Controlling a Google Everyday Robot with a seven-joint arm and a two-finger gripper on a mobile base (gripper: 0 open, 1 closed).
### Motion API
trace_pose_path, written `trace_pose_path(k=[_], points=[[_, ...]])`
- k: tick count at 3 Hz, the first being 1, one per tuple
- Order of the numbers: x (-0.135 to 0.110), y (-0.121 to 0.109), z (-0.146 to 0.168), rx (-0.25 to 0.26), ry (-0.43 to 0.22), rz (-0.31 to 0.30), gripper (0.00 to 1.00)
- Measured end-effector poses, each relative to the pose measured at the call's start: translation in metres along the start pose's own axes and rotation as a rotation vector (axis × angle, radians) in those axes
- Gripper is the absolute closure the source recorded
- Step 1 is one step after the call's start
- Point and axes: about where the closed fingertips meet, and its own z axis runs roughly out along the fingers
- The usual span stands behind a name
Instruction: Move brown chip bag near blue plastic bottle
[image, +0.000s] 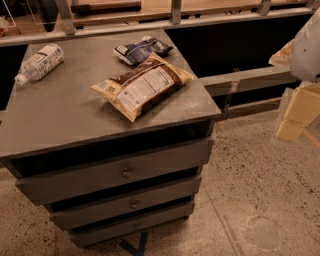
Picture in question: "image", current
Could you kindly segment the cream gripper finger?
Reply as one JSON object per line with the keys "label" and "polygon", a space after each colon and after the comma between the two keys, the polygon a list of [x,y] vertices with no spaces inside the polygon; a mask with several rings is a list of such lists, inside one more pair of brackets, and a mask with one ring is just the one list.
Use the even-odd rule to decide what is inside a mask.
{"label": "cream gripper finger", "polygon": [[320,82],[302,81],[291,94],[275,137],[282,141],[294,141],[319,115]]}

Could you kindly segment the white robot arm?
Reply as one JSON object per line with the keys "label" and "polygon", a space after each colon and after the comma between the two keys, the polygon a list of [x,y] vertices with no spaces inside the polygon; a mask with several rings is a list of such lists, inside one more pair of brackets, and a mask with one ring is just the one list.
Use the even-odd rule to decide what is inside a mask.
{"label": "white robot arm", "polygon": [[320,115],[320,9],[294,38],[291,74],[301,80],[292,92],[275,137],[294,141]]}

